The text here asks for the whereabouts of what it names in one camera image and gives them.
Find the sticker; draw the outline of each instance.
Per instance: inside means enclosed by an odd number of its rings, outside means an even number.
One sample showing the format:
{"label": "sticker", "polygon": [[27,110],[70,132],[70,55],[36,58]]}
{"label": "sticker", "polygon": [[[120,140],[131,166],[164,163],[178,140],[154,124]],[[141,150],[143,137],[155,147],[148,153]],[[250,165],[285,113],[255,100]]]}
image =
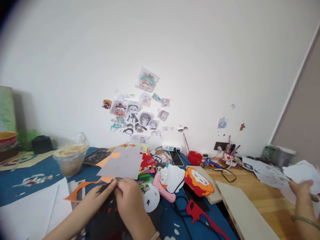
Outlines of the sticker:
{"label": "sticker", "polygon": [[157,127],[159,125],[159,120],[158,119],[152,119],[150,122],[149,122],[149,128],[150,130],[156,130]]}
{"label": "sticker", "polygon": [[105,109],[110,109],[111,108],[111,105],[112,105],[112,101],[111,100],[103,100],[103,108]]}
{"label": "sticker", "polygon": [[153,119],[153,114],[150,112],[140,112],[139,114],[139,124],[143,127],[149,125],[149,122]]}
{"label": "sticker", "polygon": [[146,130],[146,131],[147,131],[147,128],[141,126],[139,123],[137,123],[137,124],[135,125],[135,129],[136,129],[137,132],[143,132],[143,130]]}
{"label": "sticker", "polygon": [[116,116],[124,117],[127,113],[128,106],[120,101],[113,101],[110,113]]}
{"label": "sticker", "polygon": [[169,107],[170,98],[161,98],[161,107]]}
{"label": "sticker", "polygon": [[136,85],[147,92],[153,92],[159,77],[145,67],[141,67]]}
{"label": "sticker", "polygon": [[169,113],[168,113],[168,112],[166,112],[166,111],[164,111],[164,110],[162,110],[162,109],[160,109],[160,108],[158,109],[158,115],[157,115],[157,117],[160,118],[160,120],[166,121],[167,118],[168,118],[168,116],[169,116]]}
{"label": "sticker", "polygon": [[149,143],[149,136],[148,135],[131,134],[130,141],[133,143]]}
{"label": "sticker", "polygon": [[161,102],[161,98],[156,93],[153,93],[152,98],[153,98],[153,100],[156,100],[157,102]]}
{"label": "sticker", "polygon": [[226,128],[229,119],[223,117],[219,119],[218,128]]}
{"label": "sticker", "polygon": [[129,102],[126,121],[129,123],[137,123],[138,113],[140,112],[141,104],[139,102]]}
{"label": "sticker", "polygon": [[151,98],[152,96],[148,93],[141,93],[140,98],[139,98],[139,102],[141,102],[143,105],[149,107],[150,103],[151,103]]}
{"label": "sticker", "polygon": [[132,128],[127,128],[125,130],[123,130],[124,133],[126,134],[133,134],[133,129]]}

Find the smartphone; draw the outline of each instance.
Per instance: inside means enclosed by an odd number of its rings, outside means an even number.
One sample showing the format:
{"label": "smartphone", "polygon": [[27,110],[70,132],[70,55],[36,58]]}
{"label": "smartphone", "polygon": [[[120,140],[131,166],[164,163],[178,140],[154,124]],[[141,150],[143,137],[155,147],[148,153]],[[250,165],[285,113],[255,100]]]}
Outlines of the smartphone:
{"label": "smartphone", "polygon": [[203,197],[199,197],[190,187],[188,184],[184,183],[182,186],[184,193],[186,194],[188,202],[192,199],[205,213],[210,211],[210,208],[206,204]]}

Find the white paper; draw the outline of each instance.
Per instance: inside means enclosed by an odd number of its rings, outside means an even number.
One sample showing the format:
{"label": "white paper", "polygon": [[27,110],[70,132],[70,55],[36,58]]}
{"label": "white paper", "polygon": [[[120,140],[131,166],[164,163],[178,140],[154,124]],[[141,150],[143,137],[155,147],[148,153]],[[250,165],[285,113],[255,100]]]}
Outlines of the white paper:
{"label": "white paper", "polygon": [[52,214],[58,184],[30,194],[0,208],[4,239],[41,240],[45,237]]}

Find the bowl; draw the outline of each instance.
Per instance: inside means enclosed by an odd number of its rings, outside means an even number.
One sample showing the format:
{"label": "bowl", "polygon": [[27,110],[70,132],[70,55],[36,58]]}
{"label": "bowl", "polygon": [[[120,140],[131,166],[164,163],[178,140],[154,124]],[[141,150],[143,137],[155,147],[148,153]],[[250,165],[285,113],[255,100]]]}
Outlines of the bowl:
{"label": "bowl", "polygon": [[17,145],[16,132],[0,132],[0,152],[14,148]]}

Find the wall outlet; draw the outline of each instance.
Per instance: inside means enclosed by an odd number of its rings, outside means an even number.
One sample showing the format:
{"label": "wall outlet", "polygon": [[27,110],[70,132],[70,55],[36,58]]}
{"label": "wall outlet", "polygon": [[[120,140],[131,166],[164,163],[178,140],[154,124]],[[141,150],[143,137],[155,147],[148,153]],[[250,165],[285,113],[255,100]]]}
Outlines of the wall outlet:
{"label": "wall outlet", "polygon": [[222,151],[226,150],[226,147],[228,146],[229,143],[224,143],[224,142],[216,142],[216,145],[214,145],[213,150],[218,150],[218,147],[220,146],[222,148]]}

